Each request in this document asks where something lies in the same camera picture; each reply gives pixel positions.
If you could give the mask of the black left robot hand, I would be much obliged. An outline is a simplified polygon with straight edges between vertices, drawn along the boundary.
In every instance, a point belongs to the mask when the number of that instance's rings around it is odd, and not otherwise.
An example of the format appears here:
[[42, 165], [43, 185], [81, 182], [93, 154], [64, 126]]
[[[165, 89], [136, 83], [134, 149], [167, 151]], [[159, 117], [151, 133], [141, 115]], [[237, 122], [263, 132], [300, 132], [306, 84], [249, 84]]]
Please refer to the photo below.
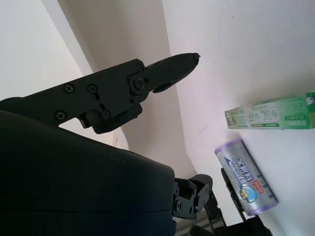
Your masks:
[[208, 215], [211, 230], [215, 236], [272, 236], [271, 231], [264, 226], [259, 216], [246, 219], [243, 215], [243, 207], [234, 191], [234, 188], [225, 172], [221, 169], [222, 177], [225, 181], [226, 187], [230, 193], [232, 201], [242, 218], [242, 222], [227, 226], [223, 218], [222, 211], [218, 207], [218, 202], [214, 193], [210, 194], [210, 198], [205, 205], [205, 210]]

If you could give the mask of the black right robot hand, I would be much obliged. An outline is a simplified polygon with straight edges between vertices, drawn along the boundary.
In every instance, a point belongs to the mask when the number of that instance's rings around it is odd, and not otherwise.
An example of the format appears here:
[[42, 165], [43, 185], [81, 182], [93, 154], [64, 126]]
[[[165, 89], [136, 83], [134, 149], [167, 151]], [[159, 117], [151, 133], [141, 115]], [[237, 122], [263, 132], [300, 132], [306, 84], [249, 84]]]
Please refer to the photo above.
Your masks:
[[189, 75], [199, 54], [149, 66], [134, 59], [0, 103], [0, 233], [3, 236], [172, 236], [174, 217], [195, 220], [209, 200], [207, 175], [171, 167], [61, 128], [76, 118], [111, 132], [142, 113], [150, 92]]

